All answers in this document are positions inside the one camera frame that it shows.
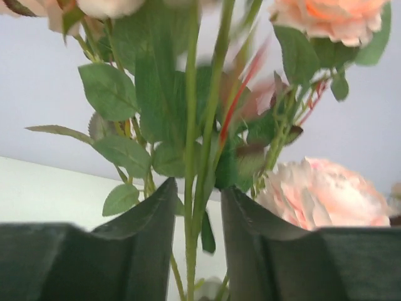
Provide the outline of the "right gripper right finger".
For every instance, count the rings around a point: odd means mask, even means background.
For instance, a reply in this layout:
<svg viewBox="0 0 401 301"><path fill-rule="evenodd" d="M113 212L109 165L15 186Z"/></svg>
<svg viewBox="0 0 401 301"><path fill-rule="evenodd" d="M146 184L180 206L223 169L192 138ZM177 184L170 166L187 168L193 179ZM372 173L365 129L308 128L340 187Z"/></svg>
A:
<svg viewBox="0 0 401 301"><path fill-rule="evenodd" d="M399 300L399 228L306 231L235 187L221 193L232 300Z"/></svg>

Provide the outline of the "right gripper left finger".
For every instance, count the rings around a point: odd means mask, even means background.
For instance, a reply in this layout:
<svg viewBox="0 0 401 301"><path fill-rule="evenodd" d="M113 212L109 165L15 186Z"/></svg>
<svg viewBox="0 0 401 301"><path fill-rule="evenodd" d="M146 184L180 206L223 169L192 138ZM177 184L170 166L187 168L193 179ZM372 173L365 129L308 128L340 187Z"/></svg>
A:
<svg viewBox="0 0 401 301"><path fill-rule="evenodd" d="M1 225L2 300L165 300L177 185L88 232L66 223Z"/></svg>

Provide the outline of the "pink rose stem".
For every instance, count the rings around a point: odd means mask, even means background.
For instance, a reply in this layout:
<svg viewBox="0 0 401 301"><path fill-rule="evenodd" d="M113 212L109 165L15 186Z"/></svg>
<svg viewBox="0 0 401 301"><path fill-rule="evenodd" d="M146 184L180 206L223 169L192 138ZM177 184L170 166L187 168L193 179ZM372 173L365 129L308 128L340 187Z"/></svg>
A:
<svg viewBox="0 0 401 301"><path fill-rule="evenodd" d="M261 8L251 1L241 22L232 27L233 1L224 1L211 62L197 66L200 1L149 1L146 10L148 50L137 56L135 85L146 101L140 123L159 141L157 152L179 158L184 179L186 281L175 273L181 300L195 296L197 248L213 252L214 237L206 213L217 186L216 171L233 160L229 134L243 122L260 116L271 86L254 90L248 82L259 71L265 53L254 55L249 34L224 71L229 43L250 31Z"/></svg>
<svg viewBox="0 0 401 301"><path fill-rule="evenodd" d="M270 21L281 47L284 77L274 74L270 148L296 139L306 119L330 88L337 101L349 93L352 65L376 65L388 43L390 1L275 1Z"/></svg>
<svg viewBox="0 0 401 301"><path fill-rule="evenodd" d="M252 199L275 216L311 231L325 226L390 226L400 200L387 199L359 173L305 157L268 171Z"/></svg>
<svg viewBox="0 0 401 301"><path fill-rule="evenodd" d="M97 49L102 38L110 39L111 21L86 14L79 1L1 1L1 14L15 18L46 18L50 30L64 38L74 37L81 46L89 63L80 66L78 73L86 100L95 110L88 132L84 134L55 124L28 126L27 130L79 140L115 166L121 183L104 201L103 216L115 216L137 205L140 190L133 185L132 176L145 175L150 166L150 154L132 130L132 118L139 110L133 81L112 64L113 55L104 60Z"/></svg>

